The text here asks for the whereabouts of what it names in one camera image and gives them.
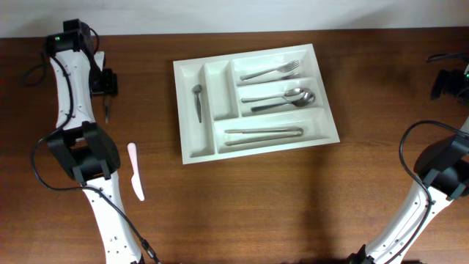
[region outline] metal spoon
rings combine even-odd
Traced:
[[[303,106],[307,106],[310,103],[313,103],[316,100],[316,95],[310,89],[303,88],[303,91],[304,91],[303,96],[298,100],[294,100],[288,103],[276,103],[276,104],[268,105],[268,106],[257,106],[257,107],[251,108],[251,111],[267,110],[273,107],[283,106],[283,105],[290,104],[290,103],[296,107],[303,107]]]
[[[302,95],[305,91],[303,88],[294,88],[294,89],[289,89],[287,90],[284,95],[278,96],[269,96],[265,98],[241,98],[242,103],[253,103],[253,102],[258,102],[260,100],[267,100],[267,99],[274,99],[274,98],[283,98],[289,102],[298,100],[298,95]]]
[[[202,86],[197,84],[192,88],[192,92],[196,96],[196,110],[197,110],[197,117],[199,118],[199,123],[202,123],[202,107],[200,106],[200,97],[199,94],[202,92]]]

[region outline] white cutlery tray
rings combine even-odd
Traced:
[[[248,81],[240,79],[241,75],[279,67],[293,60],[298,60],[300,66],[291,72],[276,71]],[[291,73],[300,76],[281,80]],[[176,61],[174,77],[184,164],[339,142],[312,44]],[[196,96],[192,92],[197,84],[202,86],[202,123],[197,117]],[[241,98],[283,95],[296,87],[312,90],[315,101],[304,107],[288,104],[258,112],[252,112],[251,107],[282,103],[285,99],[240,101]],[[228,134],[226,130],[291,127],[302,128],[303,135],[226,145],[271,135]]]

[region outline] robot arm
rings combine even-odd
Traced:
[[[45,51],[56,75],[59,98],[56,127],[63,125],[71,114],[63,129],[47,138],[48,146],[68,176],[88,187],[83,192],[95,213],[106,263],[142,264],[144,258],[129,224],[109,205],[111,202],[124,213],[117,173],[119,153],[112,139],[95,123],[91,106],[92,95],[117,94],[117,77],[112,70],[103,69],[104,53],[92,51],[89,27],[79,20],[65,21],[64,33],[48,36]],[[78,142],[86,142],[87,146],[75,147]],[[152,257],[151,247],[145,240],[143,244]]]
[[[437,125],[432,121],[420,123]],[[469,154],[469,118],[460,132],[428,146],[416,161],[414,171],[430,193],[432,201],[428,200],[426,190],[421,184],[414,181],[404,204],[391,223],[368,246],[363,245],[357,254],[350,255],[347,263],[401,263],[407,250],[431,220],[454,199],[469,194],[469,164],[462,160]],[[429,202],[432,203],[431,211],[424,218]]]
[[[434,201],[432,212],[429,214],[428,218],[426,218],[422,228],[418,231],[417,237],[441,210],[451,204],[451,201],[446,199],[446,194],[441,191],[433,187],[430,187],[429,191]],[[414,182],[404,204],[391,220],[391,223],[373,242],[366,246],[366,256],[372,257],[375,264],[386,263],[386,261],[393,257],[394,254],[409,242],[418,224],[422,221],[427,206],[426,193],[419,184]],[[415,242],[416,238],[414,238],[408,247],[390,263],[401,263],[405,253]]]

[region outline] fork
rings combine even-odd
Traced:
[[[288,73],[289,71],[292,71],[294,70],[295,68],[297,68],[298,66],[300,66],[300,62],[298,60],[294,60],[294,61],[291,61],[291,62],[288,62],[287,64],[285,65],[282,65],[280,67],[277,67],[277,68],[273,68],[273,69],[269,69],[269,70],[263,70],[261,72],[258,72],[258,73],[252,73],[252,74],[246,74],[246,75],[243,75],[240,77],[241,81],[247,81],[251,78],[254,78],[254,77],[257,77],[257,76],[261,76],[261,75],[264,75],[266,73],[270,73],[270,72],[273,72],[273,71],[279,71],[281,73]]]
[[[287,76],[284,76],[284,77],[281,77],[281,78],[277,78],[277,79],[275,79],[275,80],[261,81],[261,82],[259,82],[259,83],[255,83],[255,84],[265,84],[265,83],[267,83],[267,82],[290,80],[290,79],[293,79],[293,78],[300,78],[300,77],[301,77],[301,74],[300,74],[300,73],[290,73],[290,74],[287,75]]]

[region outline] wooden tabletop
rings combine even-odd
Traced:
[[[314,45],[341,143],[182,165],[174,60],[307,43]],[[33,144],[57,117],[51,71],[38,87],[20,82],[40,62],[42,44],[0,40],[0,262],[104,263],[84,194],[43,188],[29,163]],[[429,55],[468,46],[468,28],[101,37],[107,67],[119,78],[109,124],[103,99],[92,103],[120,151],[125,211],[164,263],[345,258],[380,234],[410,189],[398,157],[405,130],[419,120],[460,127],[468,117],[454,98],[429,99],[438,71],[464,63],[425,63]],[[447,135],[416,129],[405,145],[409,165]],[[138,145],[144,202],[130,186],[128,142]],[[52,186],[76,186],[46,147],[37,165]],[[469,199],[453,202],[405,259],[467,263],[468,206]]]

